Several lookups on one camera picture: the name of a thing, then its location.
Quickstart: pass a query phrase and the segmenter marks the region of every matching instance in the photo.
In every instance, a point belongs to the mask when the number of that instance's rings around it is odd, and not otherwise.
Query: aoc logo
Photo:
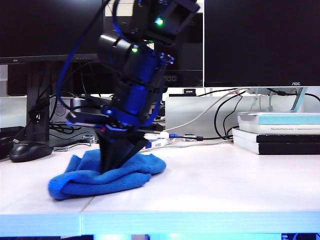
[[[166,76],[164,76],[164,81],[166,83],[168,83],[168,82],[175,83],[178,81],[178,78],[177,78],[177,76],[174,76],[174,75],[166,75]]]

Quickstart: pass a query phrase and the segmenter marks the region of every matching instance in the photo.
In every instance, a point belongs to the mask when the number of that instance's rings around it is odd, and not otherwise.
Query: white desk
[[[232,143],[156,150],[167,168],[143,187],[51,199],[49,180],[89,149],[0,163],[0,235],[320,232],[318,155],[256,155]]]

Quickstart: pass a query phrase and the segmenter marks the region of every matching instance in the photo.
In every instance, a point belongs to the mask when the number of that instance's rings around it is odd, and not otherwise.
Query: green led light
[[[158,18],[155,20],[155,23],[156,23],[158,26],[161,26],[162,24],[164,24],[164,20],[161,19],[160,17],[158,17]]]

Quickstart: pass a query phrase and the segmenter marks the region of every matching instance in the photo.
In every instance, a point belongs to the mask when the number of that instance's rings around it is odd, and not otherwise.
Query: white cable
[[[188,147],[197,147],[197,146],[210,146],[210,145],[217,145],[217,144],[224,144],[227,142],[232,142],[232,139],[227,139],[227,140],[221,140],[221,141],[216,141],[216,142],[208,142],[208,143],[200,143],[200,144],[192,144],[192,145],[166,145],[166,146],[157,146],[157,147],[152,147],[152,148],[147,148],[147,149],[142,149],[139,151],[139,153],[146,153],[146,152],[151,152],[153,150],[160,150],[160,149],[169,149],[169,148],[175,148],[175,149],[180,149],[180,148],[188,148]]]
[[[175,126],[175,127],[172,127],[172,128],[168,128],[168,129],[165,129],[164,131],[171,131],[171,130],[174,130],[174,129],[178,129],[178,128],[182,128],[184,126],[187,126],[191,123],[193,123],[194,121],[196,121],[198,118],[200,118],[202,115],[204,115],[206,112],[208,112],[214,105],[216,105],[218,102],[220,102],[222,99],[224,99],[226,96],[228,96],[229,94],[232,94],[232,93],[235,93],[237,91],[240,91],[240,90],[243,90],[243,89],[247,89],[247,87],[241,87],[241,88],[238,88],[236,90],[232,90],[228,93],[226,93],[225,95],[223,95],[222,97],[220,97],[217,101],[215,101],[214,103],[212,103],[206,110],[204,110],[202,113],[200,113],[197,117],[195,117],[194,119],[192,119],[191,121],[188,121],[186,122],[185,124],[182,124],[182,125],[179,125],[179,126]]]

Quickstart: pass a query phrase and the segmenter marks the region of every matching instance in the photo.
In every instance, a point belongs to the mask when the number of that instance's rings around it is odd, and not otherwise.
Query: black book
[[[318,155],[320,142],[253,142],[233,136],[233,143],[260,155]]]
[[[254,143],[320,143],[320,134],[260,134],[233,128],[232,135]]]

